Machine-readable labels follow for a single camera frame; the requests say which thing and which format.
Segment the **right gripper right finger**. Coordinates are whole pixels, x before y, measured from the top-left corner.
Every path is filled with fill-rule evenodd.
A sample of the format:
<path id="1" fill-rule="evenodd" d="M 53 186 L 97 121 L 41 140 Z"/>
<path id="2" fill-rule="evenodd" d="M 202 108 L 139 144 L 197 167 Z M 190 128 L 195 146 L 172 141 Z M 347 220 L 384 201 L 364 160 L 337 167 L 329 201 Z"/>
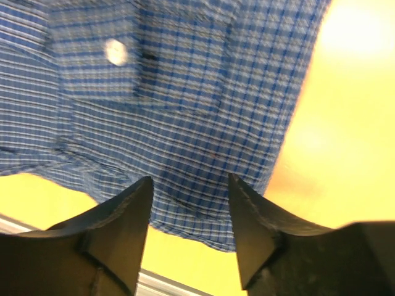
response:
<path id="1" fill-rule="evenodd" d="M 249 295 L 393 295 L 394 223 L 330 229 L 228 177 L 241 287 Z"/>

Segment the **blue checkered long sleeve shirt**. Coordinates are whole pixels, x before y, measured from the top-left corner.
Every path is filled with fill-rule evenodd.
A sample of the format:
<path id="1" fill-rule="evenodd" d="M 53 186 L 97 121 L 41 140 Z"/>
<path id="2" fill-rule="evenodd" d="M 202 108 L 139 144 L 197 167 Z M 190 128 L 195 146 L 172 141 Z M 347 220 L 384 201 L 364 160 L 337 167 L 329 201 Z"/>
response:
<path id="1" fill-rule="evenodd" d="M 228 175 L 264 193 L 328 1 L 2 1 L 1 174 L 112 198 L 235 250 Z"/>

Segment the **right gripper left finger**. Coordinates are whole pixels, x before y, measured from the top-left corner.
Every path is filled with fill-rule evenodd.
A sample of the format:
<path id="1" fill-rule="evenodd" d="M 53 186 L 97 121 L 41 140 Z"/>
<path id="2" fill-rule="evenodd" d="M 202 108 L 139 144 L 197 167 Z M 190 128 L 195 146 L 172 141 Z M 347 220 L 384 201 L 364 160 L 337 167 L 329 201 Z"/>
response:
<path id="1" fill-rule="evenodd" d="M 153 200 L 146 176 L 44 231 L 1 235 L 2 295 L 134 295 Z"/>

